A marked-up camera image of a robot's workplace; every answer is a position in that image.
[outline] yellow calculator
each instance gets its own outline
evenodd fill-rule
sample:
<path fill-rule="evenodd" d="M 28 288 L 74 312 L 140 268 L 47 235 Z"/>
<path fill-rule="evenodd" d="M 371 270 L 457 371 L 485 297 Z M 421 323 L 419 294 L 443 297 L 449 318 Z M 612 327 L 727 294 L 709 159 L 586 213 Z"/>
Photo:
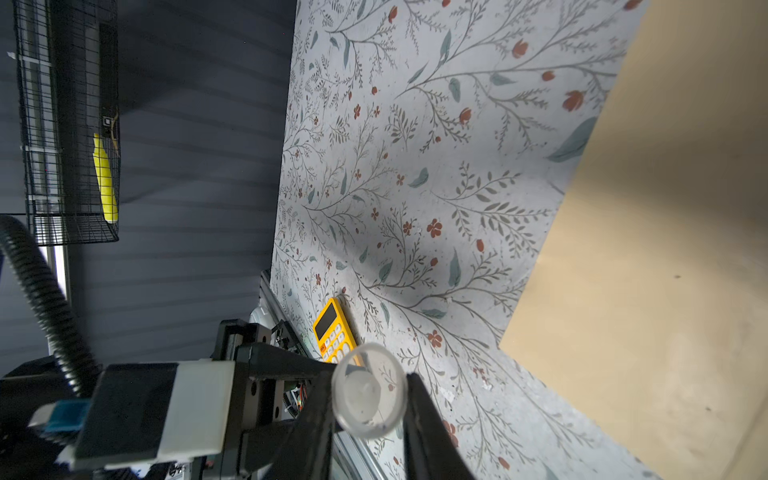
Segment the yellow calculator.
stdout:
<path fill-rule="evenodd" d="M 341 359 L 357 346 L 341 305 L 335 298 L 328 300 L 328 304 L 315 320 L 314 327 L 324 362 L 341 362 Z"/>

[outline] yellow object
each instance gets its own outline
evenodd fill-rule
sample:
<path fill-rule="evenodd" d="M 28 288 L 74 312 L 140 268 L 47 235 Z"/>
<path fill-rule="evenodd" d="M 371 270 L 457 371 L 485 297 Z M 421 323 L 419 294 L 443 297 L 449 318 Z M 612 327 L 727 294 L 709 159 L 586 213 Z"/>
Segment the yellow object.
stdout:
<path fill-rule="evenodd" d="M 328 300 L 326 307 L 315 320 L 314 329 L 324 362 L 338 363 L 357 346 L 341 305 L 335 298 Z"/>
<path fill-rule="evenodd" d="M 94 134 L 94 166 L 98 189 L 101 192 L 101 206 L 104 208 L 104 219 L 108 223 L 118 222 L 118 200 L 112 189 L 112 170 L 109 168 L 109 157 L 99 134 Z"/>

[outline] gray wall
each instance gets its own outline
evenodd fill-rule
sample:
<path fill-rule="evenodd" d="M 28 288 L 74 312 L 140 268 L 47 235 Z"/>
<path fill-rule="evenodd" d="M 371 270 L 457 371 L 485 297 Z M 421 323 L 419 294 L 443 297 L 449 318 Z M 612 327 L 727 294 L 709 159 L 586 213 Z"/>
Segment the gray wall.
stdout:
<path fill-rule="evenodd" d="M 16 50 L 12 12 L 11 2 L 0 2 L 0 213 L 4 214 L 25 211 L 16 63 L 6 54 Z M 31 318 L 11 267 L 5 264 L 0 273 L 0 375 L 45 355 L 45 337 Z"/>
<path fill-rule="evenodd" d="M 217 324 L 255 307 L 271 260 L 295 7 L 120 1 L 120 241 L 69 250 L 73 306 L 99 361 L 208 356 Z M 5 179 L 18 114 L 6 99 L 15 80 L 3 80 L 3 125 L 14 128 L 0 137 Z M 0 188 L 23 192 L 19 174 Z M 8 283 L 0 373 L 45 354 L 28 313 L 5 312 L 6 298 L 17 301 Z M 23 332 L 10 340 L 9 328 Z M 11 346 L 26 350 L 6 355 Z"/>

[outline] black metal frame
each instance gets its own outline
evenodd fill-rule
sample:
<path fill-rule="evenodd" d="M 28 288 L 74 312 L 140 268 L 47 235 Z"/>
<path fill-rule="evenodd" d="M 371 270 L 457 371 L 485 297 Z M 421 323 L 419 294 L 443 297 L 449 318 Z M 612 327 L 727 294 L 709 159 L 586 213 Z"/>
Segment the black metal frame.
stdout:
<path fill-rule="evenodd" d="M 341 429 L 331 407 L 331 375 L 336 365 L 271 346 L 254 334 L 259 327 L 239 320 L 225 320 L 220 325 L 214 359 L 225 359 L 227 351 L 231 352 L 227 343 L 234 335 L 242 335 L 250 343 L 239 345 L 232 358 L 237 365 L 223 451 L 214 458 L 196 458 L 191 469 L 193 480 L 247 478 L 270 463 L 270 470 L 263 478 L 328 478 L 332 435 Z M 288 323 L 283 328 L 295 337 Z M 295 420 L 275 422 L 273 397 L 261 396 L 259 409 L 267 413 L 259 415 L 254 429 L 243 431 L 241 419 L 247 382 L 292 380 L 304 380 L 310 386 L 299 416 Z M 453 447 L 419 375 L 408 374 L 407 382 L 408 403 L 403 419 L 407 478 L 473 479 Z"/>
<path fill-rule="evenodd" d="M 13 0 L 27 223 L 40 246 L 118 240 L 117 0 Z M 94 135 L 108 157 L 102 196 Z"/>

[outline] leaf pattern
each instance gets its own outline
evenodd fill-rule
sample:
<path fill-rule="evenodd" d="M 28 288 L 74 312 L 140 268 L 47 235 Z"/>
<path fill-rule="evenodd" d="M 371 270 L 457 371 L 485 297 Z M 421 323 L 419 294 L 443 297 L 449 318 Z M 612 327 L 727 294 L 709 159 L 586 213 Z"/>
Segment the leaf pattern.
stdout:
<path fill-rule="evenodd" d="M 410 184 L 408 184 L 411 188 L 418 188 L 421 187 L 423 184 L 425 184 L 429 180 L 429 170 L 427 170 L 427 167 L 422 168 L 422 171 L 419 172 L 419 176 Z"/>
<path fill-rule="evenodd" d="M 315 354 L 336 297 L 359 343 L 424 379 L 477 478 L 652 474 L 497 347 L 562 200 L 548 185 L 568 184 L 648 3 L 297 6 L 276 297 Z M 369 443 L 390 478 L 402 441 Z"/>

